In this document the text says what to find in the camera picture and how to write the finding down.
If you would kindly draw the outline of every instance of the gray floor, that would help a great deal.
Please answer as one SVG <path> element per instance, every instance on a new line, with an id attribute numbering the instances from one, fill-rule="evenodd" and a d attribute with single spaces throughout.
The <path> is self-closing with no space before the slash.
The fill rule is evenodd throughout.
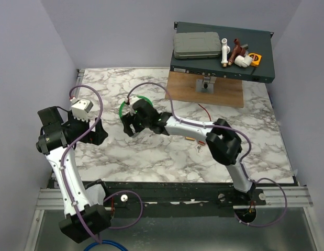
<path id="1" fill-rule="evenodd" d="M 262 209 L 255 220 L 265 223 L 277 218 L 282 209 Z M 77 244 L 63 235 L 58 222 L 62 211 L 46 211 L 37 242 L 37 251 L 83 251 L 92 240 Z M 114 219 L 122 225 L 132 219 Z M 263 229 L 246 227 L 234 218 L 142 218 L 126 230 L 106 230 L 103 239 L 117 241 L 128 250 L 160 251 L 313 251 L 303 209 L 289 209 L 283 220 Z M 109 245 L 97 246 L 93 251 L 118 250 Z"/>

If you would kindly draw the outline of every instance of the brown pipe fitting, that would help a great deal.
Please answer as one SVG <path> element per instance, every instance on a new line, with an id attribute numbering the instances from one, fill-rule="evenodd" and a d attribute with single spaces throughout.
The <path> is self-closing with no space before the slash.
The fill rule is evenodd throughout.
<path id="1" fill-rule="evenodd" d="M 231 66 L 234 63 L 234 60 L 237 56 L 244 56 L 246 49 L 241 47 L 240 40 L 238 38 L 234 39 L 234 49 L 233 52 L 231 53 L 231 56 L 228 60 L 228 65 Z"/>

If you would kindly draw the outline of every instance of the white pipe elbow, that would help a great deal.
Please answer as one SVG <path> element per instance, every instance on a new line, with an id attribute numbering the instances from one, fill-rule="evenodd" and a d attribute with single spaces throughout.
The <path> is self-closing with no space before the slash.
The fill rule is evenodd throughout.
<path id="1" fill-rule="evenodd" d="M 252 57 L 250 57 L 248 55 L 246 55 L 244 57 L 237 56 L 234 61 L 234 63 L 236 65 L 238 65 L 239 67 L 244 67 L 244 68 L 248 67 L 251 64 L 251 62 L 252 62 Z"/>
<path id="2" fill-rule="evenodd" d="M 230 47 L 227 45 L 227 38 L 223 38 L 221 40 L 221 43 L 222 43 L 222 61 L 221 61 L 221 64 L 223 67 L 227 67 L 227 63 L 228 63 L 228 60 L 227 60 L 227 54 L 230 52 Z"/>

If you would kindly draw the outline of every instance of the green ring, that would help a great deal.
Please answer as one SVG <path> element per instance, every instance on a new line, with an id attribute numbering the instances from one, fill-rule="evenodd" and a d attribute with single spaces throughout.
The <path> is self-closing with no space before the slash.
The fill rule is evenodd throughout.
<path id="1" fill-rule="evenodd" d="M 146 98 L 145 96 L 136 96 L 136 97 L 144 99 L 145 101 L 147 101 L 153 107 L 152 102 L 150 101 L 149 98 Z M 125 106 L 125 102 L 123 101 L 120 108 L 119 108 L 119 117 L 120 118 L 122 117 L 122 110 L 123 110 L 124 106 Z"/>

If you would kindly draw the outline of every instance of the gray case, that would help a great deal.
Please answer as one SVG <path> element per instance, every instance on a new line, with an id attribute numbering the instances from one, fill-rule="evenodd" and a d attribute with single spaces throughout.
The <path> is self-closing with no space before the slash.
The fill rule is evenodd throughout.
<path id="1" fill-rule="evenodd" d="M 220 56 L 221 48 L 216 32 L 176 33 L 173 37 L 176 59 L 215 58 Z"/>

